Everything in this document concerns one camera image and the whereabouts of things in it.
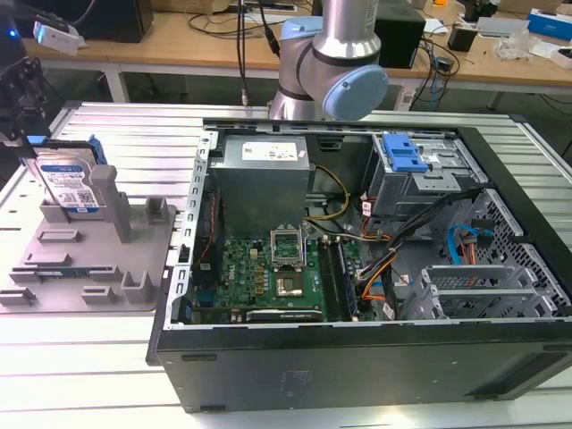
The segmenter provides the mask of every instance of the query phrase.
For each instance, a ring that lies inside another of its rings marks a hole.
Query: motherboard
[[[348,240],[323,243],[321,239],[302,241],[303,251],[294,240],[226,240],[223,247],[222,280],[214,288],[198,290],[197,301],[203,315],[222,315],[229,323],[267,322],[278,318],[340,320],[337,309],[341,300],[347,308],[344,318],[355,313],[354,285],[361,268],[358,244]],[[276,258],[303,263],[280,265]],[[331,275],[332,265],[343,264],[347,277]]]

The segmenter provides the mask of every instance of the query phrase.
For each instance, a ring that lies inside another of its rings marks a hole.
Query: laboratory floor
[[[64,100],[111,101],[105,78],[91,71],[49,70],[47,80],[52,84],[59,97]],[[127,73],[127,86],[130,99],[135,103],[189,103],[198,105],[239,105],[240,81],[238,78],[210,76],[192,76],[185,78],[173,75],[149,75]],[[252,105],[265,105],[273,98],[277,89],[277,80],[259,80],[251,82]],[[59,112],[62,103],[52,89],[48,88],[50,99],[47,107],[48,117],[53,118]],[[398,88],[391,87],[380,109],[392,109]],[[451,89],[441,102],[440,112],[490,114],[486,107],[492,93]],[[549,107],[539,96],[528,94],[506,94],[496,111],[498,114],[521,114],[541,133],[552,147],[562,154],[572,140],[572,97],[555,97],[567,104],[551,103],[567,114],[559,113]],[[419,102],[415,110],[430,111],[430,106]],[[572,163],[572,150],[565,159]],[[18,162],[5,149],[0,150],[0,187],[10,177]]]

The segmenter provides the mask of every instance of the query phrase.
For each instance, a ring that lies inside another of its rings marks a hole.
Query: motherboard chip
[[[279,273],[276,276],[276,296],[303,297],[304,279],[301,273]]]

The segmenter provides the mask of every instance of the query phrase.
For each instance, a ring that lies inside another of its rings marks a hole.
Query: gray 3d-printed holder
[[[45,219],[0,290],[0,314],[149,311],[155,308],[176,208],[164,198],[130,206],[117,172],[97,165],[90,182],[99,218],[71,219],[42,205]]]

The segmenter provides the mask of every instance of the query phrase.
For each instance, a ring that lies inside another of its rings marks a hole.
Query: open computer tower
[[[511,400],[571,267],[476,129],[205,121],[156,351],[191,413]]]

